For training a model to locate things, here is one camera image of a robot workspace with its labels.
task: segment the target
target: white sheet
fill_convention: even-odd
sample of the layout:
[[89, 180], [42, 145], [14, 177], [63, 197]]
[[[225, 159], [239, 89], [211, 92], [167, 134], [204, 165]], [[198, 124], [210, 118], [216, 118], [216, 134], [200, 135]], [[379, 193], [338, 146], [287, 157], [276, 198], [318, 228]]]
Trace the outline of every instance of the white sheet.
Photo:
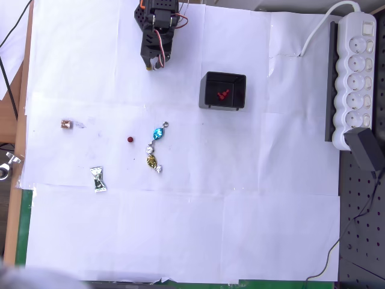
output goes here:
[[[83, 280], [304, 280], [322, 269], [338, 233], [334, 196], [95, 194], [39, 184], [26, 266]], [[321, 279], [335, 280], [337, 265], [338, 248]]]
[[339, 151], [324, 142], [324, 117], [266, 113], [262, 121], [259, 191], [338, 195]]
[[[189, 24], [176, 32], [166, 68], [148, 72], [139, 55], [141, 33], [132, 17], [133, 2], [36, 2], [22, 181], [25, 188], [38, 188], [28, 266], [54, 267], [81, 279], [151, 281], [167, 277], [178, 282], [218, 283], [248, 277], [297, 280], [320, 269], [321, 256], [326, 256], [328, 244], [338, 235], [337, 150], [321, 138], [323, 91], [313, 92], [310, 85], [296, 89], [300, 81], [288, 78], [291, 80], [285, 82], [285, 75], [298, 72], [302, 81], [314, 83], [319, 81], [315, 76], [326, 79], [327, 63], [322, 62], [314, 75], [313, 62], [308, 67], [305, 58], [291, 61], [279, 56], [269, 61], [272, 38], [279, 37], [270, 29], [275, 23], [271, 13], [190, 5]], [[86, 20], [76, 21], [82, 13], [87, 14]], [[310, 17], [293, 16], [289, 21], [300, 26]], [[69, 19], [67, 28], [64, 23]], [[325, 31], [320, 35], [324, 39]], [[294, 41], [289, 47], [297, 47], [303, 38], [289, 37], [288, 41]], [[308, 59], [327, 52], [323, 45], [312, 49]], [[247, 76], [243, 110], [198, 108], [200, 78], [210, 70]], [[282, 91], [292, 93], [293, 101], [288, 102]], [[63, 130], [61, 119], [84, 127]], [[153, 129], [165, 120], [170, 126], [155, 143], [155, 156], [164, 168], [158, 175], [146, 164], [144, 150]], [[133, 143], [127, 142], [129, 136]], [[93, 166], [103, 166], [108, 188], [103, 195], [92, 193], [89, 169]], [[311, 175], [311, 170], [323, 175], [322, 185], [314, 183], [319, 176]], [[65, 187], [40, 189], [41, 183]], [[104, 200], [108, 208], [101, 209]], [[290, 204], [292, 211], [275, 210], [283, 204]], [[313, 210], [304, 210], [304, 206]], [[106, 220], [90, 218], [97, 214], [94, 210], [101, 210]], [[80, 222], [70, 223], [67, 229], [64, 216], [69, 212], [71, 222]], [[95, 234], [94, 219], [100, 223]], [[247, 226], [234, 228], [235, 220]], [[270, 222], [291, 231], [280, 235], [270, 228]], [[45, 238], [59, 229], [66, 231], [58, 234], [61, 238], [55, 234]], [[79, 253], [55, 253], [66, 236], [77, 230], [87, 232], [87, 242], [74, 236], [64, 249], [70, 252], [74, 246], [73, 251]], [[107, 234], [110, 230], [115, 230], [112, 237]], [[243, 254], [241, 241], [250, 234], [251, 243], [245, 243], [250, 254]], [[282, 267], [277, 272], [278, 263], [292, 264], [294, 254], [287, 250], [298, 246], [298, 235], [303, 243], [312, 245], [314, 258], [304, 261], [305, 267], [295, 263], [298, 267]], [[266, 237], [253, 247], [258, 236]], [[43, 258], [39, 254], [44, 250], [47, 255]], [[253, 260], [255, 255], [271, 262], [263, 267]], [[298, 259], [305, 256], [298, 253]], [[336, 263], [337, 254], [333, 254], [330, 272], [323, 278], [336, 279]], [[250, 269], [240, 272], [238, 265]]]
[[[16, 24], [28, 0], [12, 0], [0, 2], [0, 43]], [[12, 82], [16, 72], [24, 59], [26, 27], [28, 23], [28, 8], [15, 30], [0, 48], [0, 57], [4, 64], [9, 83]], [[0, 101], [7, 92], [5, 81], [0, 74]]]
[[[222, 274], [230, 279], [305, 280], [339, 237], [339, 197], [243, 194], [224, 204]], [[337, 279], [338, 255], [337, 246], [318, 280]]]
[[[62, 5], [61, 9], [65, 10], [67, 6]], [[42, 7], [45, 7], [44, 1], [39, 2], [36, 12], [38, 18], [43, 19], [39, 16], [46, 13]], [[205, 22], [205, 6], [191, 5], [188, 10], [191, 26], [186, 26], [190, 27], [191, 31], [176, 33], [173, 43], [175, 59], [172, 56], [166, 64], [167, 68], [162, 71], [148, 72], [138, 54], [128, 53], [135, 51], [135, 47], [141, 43], [140, 29], [136, 21], [129, 16], [133, 9], [133, 4], [128, 2], [122, 2], [119, 8], [115, 86], [108, 96], [100, 92], [91, 102], [94, 94], [85, 94], [80, 98], [75, 93], [78, 85], [73, 84], [66, 89], [69, 97], [64, 98], [61, 89], [53, 91], [54, 82], [62, 83], [61, 78], [52, 76], [47, 79], [47, 72], [32, 75], [32, 84], [28, 87], [32, 105], [29, 105], [27, 158], [22, 187], [31, 188], [38, 183], [92, 185], [89, 168], [103, 164], [104, 178], [109, 188], [126, 188], [128, 185], [132, 189], [196, 194], [224, 194], [230, 190], [256, 191], [258, 132], [260, 116], [265, 105], [267, 58], [261, 60], [258, 69], [249, 64], [236, 71], [246, 74], [249, 79], [247, 93], [250, 101], [244, 111], [229, 114], [226, 111], [201, 110], [197, 104], [203, 43], [206, 43], [203, 48], [205, 69], [224, 71], [219, 66], [226, 63], [227, 69], [236, 67], [232, 58], [225, 56], [226, 51], [223, 51], [223, 57], [213, 61], [212, 45], [221, 41], [223, 35], [214, 34], [213, 30], [218, 27], [228, 30], [228, 37], [237, 37], [237, 42], [249, 42], [247, 47], [253, 47], [258, 42], [264, 43], [259, 45], [258, 53], [266, 55], [270, 14], [250, 14], [249, 11], [234, 10], [240, 18], [253, 21], [254, 25], [266, 31], [251, 40], [248, 34], [239, 34], [237, 30], [227, 29], [230, 24], [226, 22], [224, 15], [213, 17], [208, 14], [206, 18], [210, 20]], [[229, 13], [228, 9], [220, 10]], [[203, 42], [204, 23], [207, 29], [205, 39], [210, 39], [206, 42]], [[37, 35], [39, 27], [40, 22], [34, 26]], [[65, 27], [55, 31], [58, 39], [61, 39], [58, 35], [63, 34], [65, 37], [69, 32]], [[87, 43], [93, 42], [90, 39], [99, 39], [98, 33], [92, 30], [87, 32]], [[55, 54], [49, 47], [46, 47], [45, 54]], [[236, 45], [231, 55], [244, 55], [243, 49], [242, 46]], [[73, 53], [85, 55], [86, 50]], [[60, 70], [57, 67], [67, 65], [66, 61], [62, 64], [51, 65], [44, 62], [37, 65], [39, 60], [45, 61], [47, 58], [46, 55], [43, 58], [43, 55], [42, 52], [36, 54], [36, 63], [33, 65], [41, 65], [39, 69], [47, 66], [47, 71], [52, 70], [53, 75]], [[248, 60], [245, 58], [243, 63], [247, 64]], [[88, 72], [90, 79], [98, 79], [97, 76], [91, 77], [93, 73], [99, 75], [106, 72], [104, 66], [95, 67]], [[71, 78], [76, 78], [76, 75], [77, 72], [72, 73]], [[78, 100], [72, 100], [72, 96], [76, 96]], [[75, 127], [73, 131], [65, 131], [58, 125], [61, 119], [73, 119], [83, 123], [85, 128]], [[170, 126], [165, 129], [165, 136], [155, 143], [155, 157], [163, 166], [162, 175], [157, 175], [146, 164], [147, 155], [144, 150], [152, 139], [152, 131], [164, 121]], [[127, 143], [127, 137], [130, 135], [135, 139], [132, 144]], [[43, 155], [40, 153], [42, 146], [46, 148]], [[33, 169], [38, 166], [41, 167], [40, 170]], [[63, 167], [72, 169], [63, 171]]]

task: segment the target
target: power strip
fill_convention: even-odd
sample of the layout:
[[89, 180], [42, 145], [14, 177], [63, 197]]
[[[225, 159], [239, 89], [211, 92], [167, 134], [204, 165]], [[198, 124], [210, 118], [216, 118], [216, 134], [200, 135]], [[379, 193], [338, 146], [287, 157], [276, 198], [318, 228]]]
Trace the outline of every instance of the power strip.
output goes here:
[[373, 15], [362, 12], [350, 13], [338, 23], [340, 58], [332, 142], [342, 151], [350, 151], [344, 133], [358, 127], [372, 128], [376, 25]]

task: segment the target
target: silver candy wrapper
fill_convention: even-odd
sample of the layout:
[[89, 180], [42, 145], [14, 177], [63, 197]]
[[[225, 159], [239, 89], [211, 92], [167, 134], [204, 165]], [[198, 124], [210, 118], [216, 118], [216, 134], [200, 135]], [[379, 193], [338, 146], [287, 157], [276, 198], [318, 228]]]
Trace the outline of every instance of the silver candy wrapper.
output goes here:
[[90, 170], [95, 180], [95, 193], [107, 191], [106, 185], [103, 183], [103, 167], [92, 167]]

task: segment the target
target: black cable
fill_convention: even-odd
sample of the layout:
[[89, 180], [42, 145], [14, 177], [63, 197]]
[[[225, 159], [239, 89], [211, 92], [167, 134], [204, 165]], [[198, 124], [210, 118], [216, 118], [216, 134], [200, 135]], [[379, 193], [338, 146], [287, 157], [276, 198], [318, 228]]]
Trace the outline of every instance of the black cable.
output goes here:
[[19, 118], [19, 115], [18, 115], [18, 113], [17, 113], [16, 104], [14, 103], [14, 98], [13, 98], [13, 95], [12, 95], [10, 83], [8, 82], [7, 74], [5, 74], [5, 69], [4, 69], [4, 65], [3, 65], [3, 63], [2, 63], [1, 57], [0, 57], [0, 66], [1, 66], [1, 72], [2, 72], [2, 75], [4, 76], [5, 85], [7, 86], [8, 92], [9, 92], [9, 94], [10, 94], [10, 98], [11, 98], [11, 102], [12, 102], [12, 107], [13, 107], [14, 116], [16, 117], [16, 120], [17, 120], [17, 119]]
[[[306, 281], [305, 281], [305, 289], [307, 288], [307, 282], [309, 281], [309, 279], [319, 277], [319, 276], [321, 276], [321, 275], [325, 272], [325, 270], [326, 270], [326, 268], [327, 268], [327, 264], [329, 263], [330, 252], [334, 249], [334, 247], [338, 244], [338, 242], [340, 242], [340, 240], [342, 239], [342, 237], [346, 234], [346, 232], [347, 232], [347, 230], [348, 230], [348, 228], [349, 228], [349, 225], [350, 225], [353, 221], [355, 221], [356, 218], [365, 216], [368, 212], [370, 212], [370, 210], [371, 210], [371, 208], [372, 208], [372, 205], [373, 205], [373, 200], [374, 200], [375, 192], [377, 191], [378, 184], [380, 183], [380, 179], [383, 177], [384, 173], [385, 173], [385, 169], [382, 169], [381, 172], [380, 172], [380, 174], [378, 175], [377, 181], [376, 181], [376, 183], [375, 183], [375, 185], [374, 185], [374, 190], [373, 190], [373, 193], [372, 193], [371, 198], [369, 198], [369, 199], [366, 201], [365, 206], [363, 206], [361, 212], [359, 212], [358, 215], [356, 215], [354, 218], [352, 218], [352, 219], [346, 224], [346, 226], [345, 226], [345, 228], [343, 229], [342, 234], [339, 236], [337, 242], [335, 242], [334, 245], [332, 245], [332, 247], [330, 248], [330, 250], [327, 252], [326, 264], [325, 264], [324, 269], [323, 269], [319, 274], [314, 275], [314, 276], [309, 276], [309, 277], [306, 278]], [[368, 205], [369, 201], [371, 202], [371, 204], [370, 204], [370, 206], [369, 206], [369, 209], [368, 209], [365, 213], [362, 214], [362, 212], [365, 210], [366, 206]]]
[[8, 39], [9, 35], [11, 35], [12, 31], [17, 27], [17, 24], [19, 24], [21, 18], [23, 17], [24, 13], [25, 13], [25, 10], [28, 8], [29, 4], [32, 2], [32, 0], [29, 0], [28, 3], [26, 4], [22, 14], [20, 15], [19, 19], [17, 20], [16, 24], [14, 25], [14, 27], [11, 29], [11, 31], [7, 34], [7, 36], [5, 36], [5, 39], [2, 41], [2, 43], [0, 44], [0, 48], [1, 46], [5, 43], [5, 41]]

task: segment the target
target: white cable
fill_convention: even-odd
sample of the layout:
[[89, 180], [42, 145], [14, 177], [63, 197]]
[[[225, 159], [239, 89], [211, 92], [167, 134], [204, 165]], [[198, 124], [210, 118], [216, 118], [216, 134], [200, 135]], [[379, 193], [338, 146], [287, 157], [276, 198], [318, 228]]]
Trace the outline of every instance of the white cable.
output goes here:
[[312, 33], [310, 33], [309, 37], [307, 38], [306, 42], [305, 42], [305, 45], [303, 46], [303, 49], [301, 51], [301, 54], [300, 54], [300, 57], [302, 57], [304, 54], [305, 54], [305, 51], [306, 51], [306, 48], [307, 48], [307, 45], [309, 45], [309, 42], [311, 41], [312, 37], [314, 36], [314, 34], [317, 32], [318, 28], [325, 22], [327, 16], [330, 15], [330, 13], [336, 9], [338, 6], [341, 6], [341, 5], [345, 5], [345, 4], [350, 4], [353, 6], [353, 9], [354, 9], [354, 12], [361, 12], [361, 9], [360, 9], [360, 6], [358, 3], [354, 2], [354, 1], [349, 1], [349, 0], [346, 0], [346, 1], [341, 1], [341, 2], [338, 2], [338, 3], [335, 3], [333, 6], [331, 6], [331, 8], [328, 10], [328, 12], [326, 12], [325, 16], [322, 18], [322, 20], [320, 21], [320, 23], [317, 25], [317, 27], [313, 30]]

